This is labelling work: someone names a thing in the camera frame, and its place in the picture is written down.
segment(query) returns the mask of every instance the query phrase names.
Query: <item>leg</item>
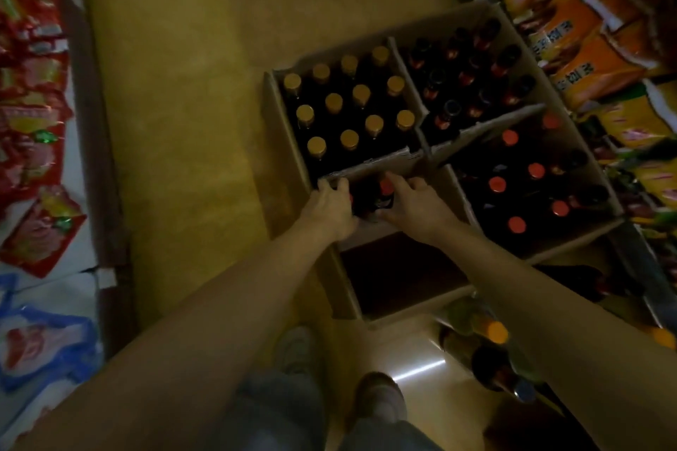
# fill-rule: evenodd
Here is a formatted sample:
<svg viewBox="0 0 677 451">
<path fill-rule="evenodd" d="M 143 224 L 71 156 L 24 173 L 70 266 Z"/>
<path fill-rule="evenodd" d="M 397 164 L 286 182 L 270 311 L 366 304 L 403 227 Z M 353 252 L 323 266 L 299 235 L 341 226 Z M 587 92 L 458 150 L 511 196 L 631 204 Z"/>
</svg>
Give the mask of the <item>leg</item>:
<svg viewBox="0 0 677 451">
<path fill-rule="evenodd" d="M 275 349 L 275 365 L 275 370 L 250 375 L 243 382 L 209 450 L 323 451 L 321 362 L 312 332 L 297 327 L 283 335 Z"/>
<path fill-rule="evenodd" d="M 400 388 L 383 373 L 371 372 L 358 385 L 354 425 L 339 451 L 441 451 L 406 419 Z"/>
</svg>

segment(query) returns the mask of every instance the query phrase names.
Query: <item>pants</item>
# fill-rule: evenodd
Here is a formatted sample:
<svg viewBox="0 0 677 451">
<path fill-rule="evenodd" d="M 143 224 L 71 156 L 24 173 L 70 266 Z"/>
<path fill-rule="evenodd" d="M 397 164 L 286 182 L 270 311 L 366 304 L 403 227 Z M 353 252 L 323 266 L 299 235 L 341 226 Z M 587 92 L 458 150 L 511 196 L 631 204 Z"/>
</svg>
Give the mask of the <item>pants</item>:
<svg viewBox="0 0 677 451">
<path fill-rule="evenodd" d="M 241 385 L 210 451 L 324 451 L 322 392 L 309 375 L 268 371 Z M 409 422 L 360 419 L 339 451 L 441 451 Z"/>
</svg>

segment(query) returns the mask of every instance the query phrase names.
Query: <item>person's left hand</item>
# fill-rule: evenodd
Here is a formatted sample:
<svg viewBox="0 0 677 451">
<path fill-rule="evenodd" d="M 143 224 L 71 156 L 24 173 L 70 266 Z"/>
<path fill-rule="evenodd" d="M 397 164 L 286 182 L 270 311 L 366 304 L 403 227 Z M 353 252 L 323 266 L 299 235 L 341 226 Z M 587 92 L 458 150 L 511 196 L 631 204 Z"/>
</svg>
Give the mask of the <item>person's left hand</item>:
<svg viewBox="0 0 677 451">
<path fill-rule="evenodd" d="M 348 180 L 339 179 L 338 184 L 334 190 L 326 179 L 319 180 L 317 190 L 310 194 L 298 221 L 317 227 L 329 242 L 341 241 L 350 236 L 360 221 L 353 216 Z"/>
</svg>

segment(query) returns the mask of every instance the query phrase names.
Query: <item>blue and white package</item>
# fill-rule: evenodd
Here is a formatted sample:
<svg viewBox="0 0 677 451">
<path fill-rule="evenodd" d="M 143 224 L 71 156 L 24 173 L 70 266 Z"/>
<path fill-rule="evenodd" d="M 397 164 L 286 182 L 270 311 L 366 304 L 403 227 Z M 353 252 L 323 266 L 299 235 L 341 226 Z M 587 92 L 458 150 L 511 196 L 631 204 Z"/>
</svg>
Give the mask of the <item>blue and white package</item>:
<svg viewBox="0 0 677 451">
<path fill-rule="evenodd" d="M 0 274 L 0 316 L 12 307 L 16 278 L 14 273 Z"/>
<path fill-rule="evenodd" d="M 17 415 L 0 430 L 0 451 L 9 451 L 92 374 L 93 370 L 77 361 L 67 368 L 51 371 Z"/>
<path fill-rule="evenodd" d="M 70 370 L 95 353 L 96 339 L 89 318 L 50 314 L 31 305 L 11 309 L 0 316 L 0 383 L 9 392 L 42 371 Z"/>
</svg>

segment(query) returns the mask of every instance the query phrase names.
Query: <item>forearm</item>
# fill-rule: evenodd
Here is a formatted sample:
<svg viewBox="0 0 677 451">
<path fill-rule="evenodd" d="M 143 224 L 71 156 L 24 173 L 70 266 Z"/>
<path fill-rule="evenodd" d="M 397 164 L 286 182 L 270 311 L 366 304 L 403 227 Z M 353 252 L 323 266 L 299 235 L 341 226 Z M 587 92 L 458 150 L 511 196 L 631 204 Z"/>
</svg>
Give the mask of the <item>forearm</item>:
<svg viewBox="0 0 677 451">
<path fill-rule="evenodd" d="M 674 353 L 468 227 L 437 244 L 604 449 L 677 441 Z"/>
<path fill-rule="evenodd" d="M 329 243 L 316 225 L 297 223 L 212 279 L 78 389 L 25 448 L 194 447 Z"/>
</svg>

